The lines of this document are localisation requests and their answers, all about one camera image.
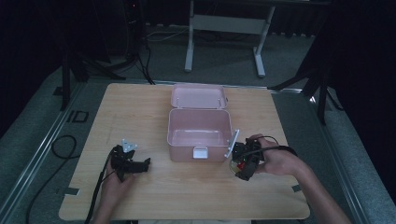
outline open lid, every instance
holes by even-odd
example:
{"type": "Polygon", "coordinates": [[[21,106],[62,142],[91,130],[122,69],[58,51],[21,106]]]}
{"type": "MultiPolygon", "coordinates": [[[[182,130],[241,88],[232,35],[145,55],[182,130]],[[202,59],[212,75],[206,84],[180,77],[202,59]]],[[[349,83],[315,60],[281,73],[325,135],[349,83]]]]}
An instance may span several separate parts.
{"type": "Polygon", "coordinates": [[[171,104],[177,108],[223,109],[227,106],[224,88],[211,84],[175,84],[171,104]]]}

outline black tripod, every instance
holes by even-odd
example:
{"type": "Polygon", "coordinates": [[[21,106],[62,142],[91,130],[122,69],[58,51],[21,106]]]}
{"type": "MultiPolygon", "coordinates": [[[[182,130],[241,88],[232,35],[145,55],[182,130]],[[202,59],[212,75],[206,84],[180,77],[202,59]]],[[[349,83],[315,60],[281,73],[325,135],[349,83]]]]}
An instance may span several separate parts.
{"type": "Polygon", "coordinates": [[[281,91],[293,83],[308,78],[303,88],[303,95],[312,97],[315,92],[320,89],[318,118],[323,125],[326,124],[324,110],[327,95],[329,95],[332,103],[337,109],[343,110],[330,94],[328,87],[333,69],[338,63],[336,61],[337,56],[342,53],[345,47],[347,32],[350,31],[350,27],[353,27],[351,25],[352,20],[346,20],[349,19],[348,17],[339,17],[339,15],[347,15],[347,7],[340,7],[334,2],[330,4],[330,7],[331,10],[328,18],[322,25],[314,43],[300,65],[296,76],[279,85],[268,87],[268,90],[281,91]]]}
{"type": "Polygon", "coordinates": [[[53,9],[49,4],[45,0],[35,0],[34,3],[44,21],[46,21],[50,32],[62,53],[63,85],[62,90],[59,92],[59,94],[63,96],[61,110],[64,110],[70,102],[70,70],[73,71],[76,81],[88,81],[89,75],[86,70],[86,64],[97,70],[99,73],[112,79],[126,79],[125,77],[120,77],[114,74],[110,69],[102,66],[90,57],[82,53],[75,52],[70,46],[61,24],[55,19],[53,9]]]}

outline wooden table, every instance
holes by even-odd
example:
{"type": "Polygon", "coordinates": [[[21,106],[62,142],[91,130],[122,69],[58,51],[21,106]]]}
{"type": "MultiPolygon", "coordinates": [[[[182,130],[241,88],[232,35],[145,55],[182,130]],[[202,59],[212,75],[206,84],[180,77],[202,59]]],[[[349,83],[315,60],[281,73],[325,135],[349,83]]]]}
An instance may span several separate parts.
{"type": "MultiPolygon", "coordinates": [[[[304,195],[294,192],[293,176],[234,176],[226,162],[173,162],[167,145],[172,86],[110,84],[100,105],[59,216],[85,219],[97,178],[108,152],[121,139],[138,144],[136,161],[151,158],[114,214],[116,219],[304,219],[309,216],[304,195]]],[[[287,144],[268,90],[225,88],[227,111],[237,139],[255,133],[287,144]]]]}

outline pink container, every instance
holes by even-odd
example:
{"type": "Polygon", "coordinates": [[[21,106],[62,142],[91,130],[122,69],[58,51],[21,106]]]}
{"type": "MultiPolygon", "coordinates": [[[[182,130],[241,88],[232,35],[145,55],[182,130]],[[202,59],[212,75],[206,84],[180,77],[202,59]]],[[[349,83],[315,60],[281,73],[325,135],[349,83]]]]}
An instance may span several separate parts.
{"type": "Polygon", "coordinates": [[[172,161],[225,161],[233,137],[224,89],[217,85],[176,84],[169,113],[172,161]]]}

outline dark background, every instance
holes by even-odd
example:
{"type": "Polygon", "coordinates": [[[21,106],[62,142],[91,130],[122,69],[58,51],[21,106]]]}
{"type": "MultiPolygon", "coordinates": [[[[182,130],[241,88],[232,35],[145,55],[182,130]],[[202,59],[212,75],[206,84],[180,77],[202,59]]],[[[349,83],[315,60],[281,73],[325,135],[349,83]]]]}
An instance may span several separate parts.
{"type": "MultiPolygon", "coordinates": [[[[92,57],[98,59],[106,57],[108,47],[103,46],[106,45],[106,31],[103,30],[103,23],[92,15],[91,1],[47,3],[55,15],[55,21],[60,24],[67,46],[92,53],[92,57]],[[92,43],[96,43],[94,49],[100,49],[96,54],[91,48],[92,43]]],[[[392,178],[392,173],[396,171],[396,147],[393,144],[396,139],[395,2],[340,0],[334,3],[335,7],[322,29],[321,24],[328,15],[327,9],[279,6],[270,33],[317,36],[304,60],[304,68],[331,60],[331,86],[395,200],[396,180],[392,178]]],[[[196,7],[196,11],[265,18],[263,12],[266,8],[229,5],[217,7],[215,11],[213,3],[204,1],[196,7]]],[[[187,25],[188,12],[189,1],[186,0],[145,2],[149,25],[187,25]]],[[[64,49],[54,37],[48,21],[37,10],[35,1],[0,2],[0,38],[2,136],[42,81],[61,65],[64,49]]]]}

